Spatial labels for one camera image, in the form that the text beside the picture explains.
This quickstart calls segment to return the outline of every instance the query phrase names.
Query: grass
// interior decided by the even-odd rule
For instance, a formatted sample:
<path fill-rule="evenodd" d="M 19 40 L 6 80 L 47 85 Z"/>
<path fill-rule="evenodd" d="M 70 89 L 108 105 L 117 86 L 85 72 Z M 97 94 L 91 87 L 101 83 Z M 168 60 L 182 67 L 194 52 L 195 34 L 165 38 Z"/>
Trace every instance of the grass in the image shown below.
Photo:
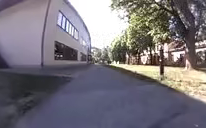
<path fill-rule="evenodd" d="M 185 71 L 184 68 L 165 67 L 165 79 L 160 81 L 159 66 L 111 65 L 111 68 L 138 79 L 166 85 L 206 102 L 206 72 Z"/>
<path fill-rule="evenodd" d="M 66 77 L 0 72 L 0 128 L 13 125 L 68 81 Z"/>

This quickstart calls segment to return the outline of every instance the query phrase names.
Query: paved walkway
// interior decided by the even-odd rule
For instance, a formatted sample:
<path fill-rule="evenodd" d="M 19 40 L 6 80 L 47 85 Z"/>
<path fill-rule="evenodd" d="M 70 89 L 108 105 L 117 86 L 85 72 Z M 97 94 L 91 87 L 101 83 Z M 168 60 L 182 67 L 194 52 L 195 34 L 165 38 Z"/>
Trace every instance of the paved walkway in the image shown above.
<path fill-rule="evenodd" d="M 206 128 L 206 104 L 92 66 L 36 107 L 17 128 Z"/>

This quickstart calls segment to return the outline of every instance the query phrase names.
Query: post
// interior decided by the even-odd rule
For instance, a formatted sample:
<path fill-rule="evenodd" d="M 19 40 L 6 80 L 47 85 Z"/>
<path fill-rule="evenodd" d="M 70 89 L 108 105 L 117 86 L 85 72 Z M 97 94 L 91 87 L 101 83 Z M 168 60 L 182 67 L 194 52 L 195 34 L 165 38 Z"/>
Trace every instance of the post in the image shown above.
<path fill-rule="evenodd" d="M 160 79 L 164 79 L 164 48 L 163 44 L 160 46 Z"/>

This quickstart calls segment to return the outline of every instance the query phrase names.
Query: tree trunk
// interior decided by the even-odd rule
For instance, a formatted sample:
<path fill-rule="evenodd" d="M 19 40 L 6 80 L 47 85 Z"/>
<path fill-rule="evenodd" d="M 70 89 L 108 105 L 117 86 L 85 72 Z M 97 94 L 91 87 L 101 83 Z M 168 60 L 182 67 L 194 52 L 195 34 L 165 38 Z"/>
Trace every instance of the tree trunk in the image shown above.
<path fill-rule="evenodd" d="M 185 68 L 191 70 L 196 68 L 196 40 L 195 40 L 195 29 L 188 31 L 186 36 L 186 49 L 185 49 Z"/>
<path fill-rule="evenodd" d="M 150 65 L 153 65 L 152 47 L 150 46 Z"/>

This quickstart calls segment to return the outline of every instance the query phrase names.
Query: tree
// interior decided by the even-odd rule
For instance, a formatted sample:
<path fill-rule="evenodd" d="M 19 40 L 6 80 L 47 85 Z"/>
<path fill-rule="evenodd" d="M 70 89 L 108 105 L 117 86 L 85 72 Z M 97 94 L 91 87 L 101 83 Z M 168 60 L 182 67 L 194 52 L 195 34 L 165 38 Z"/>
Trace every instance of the tree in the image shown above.
<path fill-rule="evenodd" d="M 109 47 L 105 47 L 103 48 L 102 50 L 102 55 L 101 55 L 101 60 L 103 62 L 107 61 L 107 62 L 110 62 L 110 58 L 109 58 Z"/>
<path fill-rule="evenodd" d="M 186 67 L 196 67 L 195 42 L 201 35 L 206 37 L 206 0 L 112 0 L 111 7 L 124 10 L 128 19 L 136 14 L 144 18 L 142 22 L 154 25 L 150 32 L 154 40 L 168 35 L 161 31 L 165 26 L 175 26 L 175 35 L 186 44 Z"/>
<path fill-rule="evenodd" d="M 93 52 L 92 52 L 92 56 L 93 56 L 93 58 L 94 58 L 94 60 L 95 60 L 96 62 L 100 62 L 101 56 L 102 56 L 102 51 L 101 51 L 101 49 L 94 48 L 94 49 L 93 49 Z"/>
<path fill-rule="evenodd" d="M 127 33 L 124 32 L 120 37 L 117 37 L 112 42 L 111 54 L 114 61 L 126 62 L 127 48 Z"/>

